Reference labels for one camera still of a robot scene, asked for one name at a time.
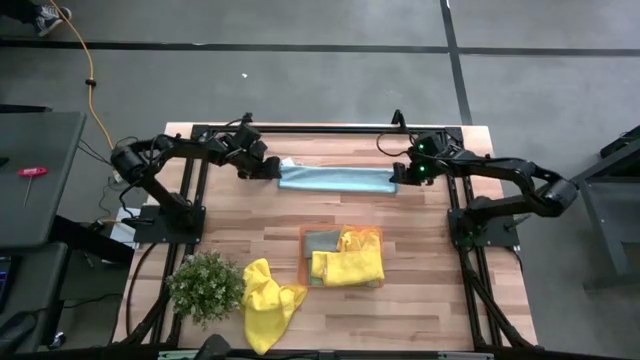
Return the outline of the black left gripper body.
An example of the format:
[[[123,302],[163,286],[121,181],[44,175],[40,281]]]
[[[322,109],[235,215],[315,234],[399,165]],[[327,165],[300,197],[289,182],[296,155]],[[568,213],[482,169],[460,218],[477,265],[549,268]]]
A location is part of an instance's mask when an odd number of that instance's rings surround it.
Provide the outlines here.
[[[224,133],[217,140],[225,149],[222,163],[233,165],[239,178],[249,179],[249,174],[260,171],[259,166],[266,158],[268,147],[256,128],[240,123],[233,134]]]

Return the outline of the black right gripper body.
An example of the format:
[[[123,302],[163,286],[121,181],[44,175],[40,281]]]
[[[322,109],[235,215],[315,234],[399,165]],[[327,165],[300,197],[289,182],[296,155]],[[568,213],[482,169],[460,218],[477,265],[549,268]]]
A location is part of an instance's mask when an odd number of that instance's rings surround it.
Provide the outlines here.
[[[410,143],[411,146],[407,149],[410,185],[431,185],[436,177],[450,174],[451,169],[446,160],[451,156],[453,148],[446,139],[436,133],[422,133],[416,137],[411,136]]]

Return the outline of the blue microfiber towel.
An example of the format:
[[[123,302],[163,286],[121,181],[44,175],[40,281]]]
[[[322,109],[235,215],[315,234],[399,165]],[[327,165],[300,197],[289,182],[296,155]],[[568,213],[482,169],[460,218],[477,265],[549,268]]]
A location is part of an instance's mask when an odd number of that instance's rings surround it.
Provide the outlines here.
[[[283,161],[278,187],[287,190],[354,192],[392,195],[398,186],[390,181],[390,168],[315,167]]]

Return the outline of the yellow microfiber towel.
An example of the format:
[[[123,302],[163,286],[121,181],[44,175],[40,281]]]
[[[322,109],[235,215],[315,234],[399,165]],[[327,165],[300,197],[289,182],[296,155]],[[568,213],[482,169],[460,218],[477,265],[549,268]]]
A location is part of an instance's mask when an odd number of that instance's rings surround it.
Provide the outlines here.
[[[328,287],[359,285],[385,278],[378,251],[314,251],[311,276],[320,278]]]
[[[336,249],[339,252],[382,251],[382,232],[376,227],[344,226]]]
[[[265,258],[250,263],[243,272],[244,333],[250,347],[265,355],[284,335],[308,289],[302,285],[280,286]]]

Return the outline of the grey microfiber towel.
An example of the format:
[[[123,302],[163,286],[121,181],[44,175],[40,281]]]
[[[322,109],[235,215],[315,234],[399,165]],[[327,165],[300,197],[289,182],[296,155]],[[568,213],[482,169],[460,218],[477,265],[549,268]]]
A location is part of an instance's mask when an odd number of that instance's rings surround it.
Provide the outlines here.
[[[314,251],[336,252],[340,230],[309,231],[304,235],[303,255],[311,258]]]

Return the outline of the orange translucent plastic bin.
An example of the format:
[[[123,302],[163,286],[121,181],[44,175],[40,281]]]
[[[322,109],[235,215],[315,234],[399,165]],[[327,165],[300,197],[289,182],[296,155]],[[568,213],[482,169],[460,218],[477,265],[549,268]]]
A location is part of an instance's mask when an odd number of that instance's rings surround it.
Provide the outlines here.
[[[299,258],[298,258],[298,277],[303,274],[308,274],[311,276],[311,258],[305,258],[303,255],[303,244],[304,244],[304,235],[309,231],[326,231],[326,230],[342,230],[344,226],[349,225],[312,225],[312,226],[303,226],[300,228],[300,240],[299,240]],[[376,227],[376,226],[353,226],[353,227]],[[382,239],[382,265],[383,265],[383,239]]]

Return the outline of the green microfiber towel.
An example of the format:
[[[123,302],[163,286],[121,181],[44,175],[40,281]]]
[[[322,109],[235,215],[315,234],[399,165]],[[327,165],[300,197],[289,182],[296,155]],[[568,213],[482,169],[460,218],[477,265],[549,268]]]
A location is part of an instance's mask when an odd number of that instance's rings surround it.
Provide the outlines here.
[[[308,274],[303,274],[298,277],[299,282],[305,286],[311,287],[325,287],[325,284],[321,278],[313,277]],[[383,286],[381,280],[366,281],[358,284],[350,284],[350,287],[366,287],[366,288],[380,288]]]

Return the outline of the small green potted plant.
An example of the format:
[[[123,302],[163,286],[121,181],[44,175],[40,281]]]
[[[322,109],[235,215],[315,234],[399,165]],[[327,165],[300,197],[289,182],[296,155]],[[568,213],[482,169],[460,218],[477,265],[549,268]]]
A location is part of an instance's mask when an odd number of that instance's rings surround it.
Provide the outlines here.
[[[203,329],[239,310],[245,289],[236,263],[216,251],[187,255],[165,284],[174,313]]]

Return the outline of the white paper sheet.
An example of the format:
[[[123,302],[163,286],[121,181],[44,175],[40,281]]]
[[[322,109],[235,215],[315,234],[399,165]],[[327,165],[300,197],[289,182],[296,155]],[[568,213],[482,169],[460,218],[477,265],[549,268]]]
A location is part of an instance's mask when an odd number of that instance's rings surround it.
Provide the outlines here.
[[[123,219],[129,217],[130,214],[123,208],[120,208],[118,210],[118,213],[116,215],[117,222],[113,224],[110,238],[126,246],[129,246],[132,249],[138,249],[139,244],[134,241],[136,230],[122,222]]]

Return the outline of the dark rounded object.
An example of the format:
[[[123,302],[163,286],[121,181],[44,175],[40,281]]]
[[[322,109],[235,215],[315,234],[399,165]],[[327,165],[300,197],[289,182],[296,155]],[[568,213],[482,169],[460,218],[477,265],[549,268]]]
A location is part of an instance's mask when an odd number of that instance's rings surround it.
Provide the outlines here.
[[[223,336],[213,334],[206,339],[193,360],[226,360],[231,350],[230,344]]]

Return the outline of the dark grey side table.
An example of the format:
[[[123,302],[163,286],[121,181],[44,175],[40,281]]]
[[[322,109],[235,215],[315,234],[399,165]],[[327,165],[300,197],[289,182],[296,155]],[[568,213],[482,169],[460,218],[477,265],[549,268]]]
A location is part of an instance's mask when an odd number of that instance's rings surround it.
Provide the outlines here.
[[[0,249],[48,241],[82,135],[79,112],[0,114]]]

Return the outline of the person's shoe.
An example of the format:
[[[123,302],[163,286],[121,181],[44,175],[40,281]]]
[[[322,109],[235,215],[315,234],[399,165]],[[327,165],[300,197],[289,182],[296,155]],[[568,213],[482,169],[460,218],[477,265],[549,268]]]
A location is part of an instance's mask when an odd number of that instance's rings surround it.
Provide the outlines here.
[[[39,37],[48,35],[57,26],[72,19],[72,12],[67,7],[55,5],[37,5],[33,26]]]

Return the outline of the person's leg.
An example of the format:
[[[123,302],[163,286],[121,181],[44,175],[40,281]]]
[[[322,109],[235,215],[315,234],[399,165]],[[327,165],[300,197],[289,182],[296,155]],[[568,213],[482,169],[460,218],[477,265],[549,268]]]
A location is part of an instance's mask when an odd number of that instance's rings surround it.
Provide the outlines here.
[[[41,7],[31,0],[0,0],[0,16],[33,23],[42,17]]]

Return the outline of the black table rail frame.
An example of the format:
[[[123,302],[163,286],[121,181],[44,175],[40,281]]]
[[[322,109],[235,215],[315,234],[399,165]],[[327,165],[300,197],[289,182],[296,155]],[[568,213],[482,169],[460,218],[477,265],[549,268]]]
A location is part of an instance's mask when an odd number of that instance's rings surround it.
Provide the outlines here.
[[[376,137],[391,125],[254,123],[261,127],[268,155],[296,165],[387,167],[394,161],[376,149]],[[302,283],[302,230],[331,225],[377,226],[383,232],[385,281],[378,288],[311,287],[288,329],[272,350],[453,350],[473,349],[460,258],[449,239],[446,212],[450,199],[460,206],[473,195],[502,198],[500,182],[471,177],[449,183],[440,177],[426,187],[401,186],[395,195],[303,192],[279,189],[276,181],[244,181],[233,167],[187,170],[173,159],[157,179],[170,191],[187,181],[189,197],[204,200],[206,222],[196,251],[217,251],[242,270],[256,259],[268,261],[279,285]],[[159,295],[170,259],[179,263],[184,246],[158,244],[135,277],[132,295],[121,305],[114,341],[124,340],[126,301],[131,333]],[[495,301],[517,331],[536,344],[523,275],[506,249],[484,251]],[[158,315],[160,323],[143,343],[174,340],[178,348],[198,348],[210,334],[222,335],[234,348],[249,349],[244,317],[233,312],[206,329],[191,320],[178,321],[172,305]]]

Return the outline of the grey metal table frame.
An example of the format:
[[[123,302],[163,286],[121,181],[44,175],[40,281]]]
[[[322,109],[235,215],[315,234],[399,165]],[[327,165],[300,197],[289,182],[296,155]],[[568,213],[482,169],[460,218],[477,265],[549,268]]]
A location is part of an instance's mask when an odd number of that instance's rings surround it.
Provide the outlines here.
[[[640,285],[640,125],[601,148],[599,161],[574,180],[613,266],[584,289]]]

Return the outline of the red-handled tool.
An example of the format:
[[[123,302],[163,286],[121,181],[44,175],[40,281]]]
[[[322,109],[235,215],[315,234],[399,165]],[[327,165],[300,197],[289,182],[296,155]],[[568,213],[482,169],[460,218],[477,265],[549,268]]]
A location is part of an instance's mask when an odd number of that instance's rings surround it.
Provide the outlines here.
[[[28,179],[27,188],[26,188],[26,192],[23,200],[23,206],[27,205],[33,180],[37,177],[45,176],[47,174],[48,174],[48,169],[45,167],[23,168],[18,171],[18,175],[20,177]]]

